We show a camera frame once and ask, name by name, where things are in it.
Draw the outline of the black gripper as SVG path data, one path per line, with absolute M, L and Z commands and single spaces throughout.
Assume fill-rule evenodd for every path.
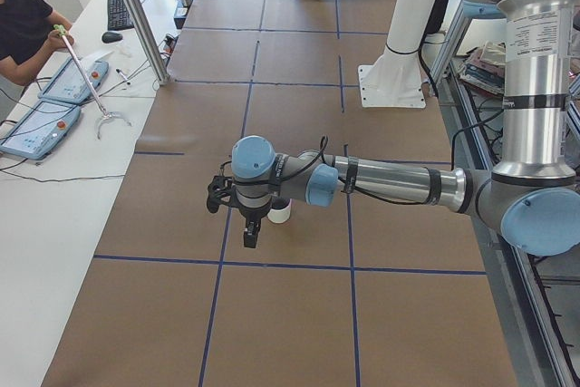
M 253 248 L 257 245 L 261 220 L 271 209 L 270 198 L 238 198 L 238 208 L 243 217 L 246 218 L 244 228 L 244 247 Z

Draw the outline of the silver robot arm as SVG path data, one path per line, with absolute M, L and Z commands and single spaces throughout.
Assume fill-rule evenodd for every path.
M 477 217 L 533 256 L 570 250 L 579 242 L 579 196 L 564 146 L 577 1 L 464 0 L 481 15 L 494 11 L 507 20 L 503 147 L 493 169 L 439 171 L 323 150 L 292 157 L 262 137 L 247 136 L 232 149 L 231 175 L 217 175 L 208 188 L 208 209 L 218 201 L 237 208 L 246 220 L 244 244 L 255 247 L 261 220 L 277 198 L 325 207 L 336 191 L 358 192 Z

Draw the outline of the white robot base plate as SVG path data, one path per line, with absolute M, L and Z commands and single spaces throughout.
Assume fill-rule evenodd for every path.
M 426 107 L 421 86 L 421 70 L 417 61 L 403 66 L 377 69 L 374 65 L 359 65 L 359 89 L 365 108 Z

